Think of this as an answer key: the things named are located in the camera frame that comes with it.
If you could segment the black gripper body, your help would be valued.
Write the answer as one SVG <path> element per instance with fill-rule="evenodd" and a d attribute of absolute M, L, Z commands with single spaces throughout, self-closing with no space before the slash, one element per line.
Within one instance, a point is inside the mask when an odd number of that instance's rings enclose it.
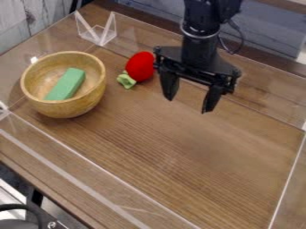
<path fill-rule="evenodd" d="M 183 36 L 182 46 L 156 46 L 154 68 L 160 74 L 166 69 L 176 76 L 208 87 L 219 85 L 223 93 L 232 93 L 239 69 L 226 62 L 218 53 L 219 34 L 196 37 Z"/>

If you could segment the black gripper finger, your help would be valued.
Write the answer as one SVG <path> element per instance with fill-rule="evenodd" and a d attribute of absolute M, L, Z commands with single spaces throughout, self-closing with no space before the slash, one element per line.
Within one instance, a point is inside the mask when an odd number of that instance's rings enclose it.
<path fill-rule="evenodd" d="M 223 88 L 219 85 L 212 85 L 203 100 L 202 113 L 211 112 L 218 105 Z"/>
<path fill-rule="evenodd" d="M 166 69 L 160 70 L 160 85 L 163 95 L 166 99 L 171 101 L 179 89 L 179 77 L 174 72 L 170 72 Z"/>

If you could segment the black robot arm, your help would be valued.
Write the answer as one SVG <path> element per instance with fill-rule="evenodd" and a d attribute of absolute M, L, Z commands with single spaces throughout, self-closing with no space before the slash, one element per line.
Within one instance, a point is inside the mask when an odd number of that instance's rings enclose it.
<path fill-rule="evenodd" d="M 184 0 L 184 17 L 180 22 L 183 42 L 180 47 L 156 46 L 154 69 L 160 75 L 164 97 L 172 100 L 179 80 L 186 79 L 208 87 L 202 113 L 211 112 L 220 96 L 234 93 L 241 70 L 222 59 L 218 44 L 220 26 L 228 23 L 241 32 L 232 16 L 241 11 L 243 0 Z"/>

